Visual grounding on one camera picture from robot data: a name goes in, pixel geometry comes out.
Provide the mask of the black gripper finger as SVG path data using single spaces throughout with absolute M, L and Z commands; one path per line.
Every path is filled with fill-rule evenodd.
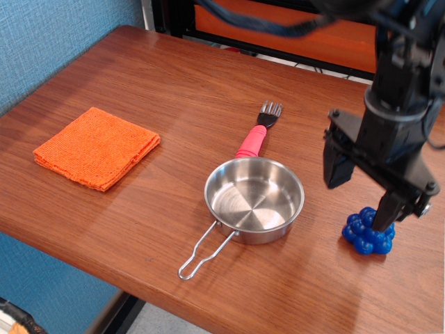
M 405 199 L 397 191 L 387 191 L 380 199 L 373 219 L 372 229 L 385 232 L 403 213 Z
M 326 134 L 323 150 L 323 178 L 329 189 L 351 179 L 355 163 L 350 158 L 352 143 L 344 135 Z

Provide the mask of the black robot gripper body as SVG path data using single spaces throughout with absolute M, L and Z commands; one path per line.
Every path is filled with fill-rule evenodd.
M 367 89 L 362 117 L 333 109 L 326 134 L 344 135 L 352 143 L 350 158 L 386 191 L 397 191 L 405 199 L 403 213 L 421 217 L 431 208 L 430 199 L 439 185 L 421 154 L 439 115 L 439 100 L 391 108 Z

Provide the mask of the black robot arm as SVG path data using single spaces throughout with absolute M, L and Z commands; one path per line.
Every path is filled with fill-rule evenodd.
M 316 1 L 337 19 L 375 22 L 377 67 L 365 112 L 329 113 L 323 175 L 333 189 L 362 169 L 385 189 L 372 228 L 423 216 L 440 187 L 421 155 L 444 103 L 443 1 Z

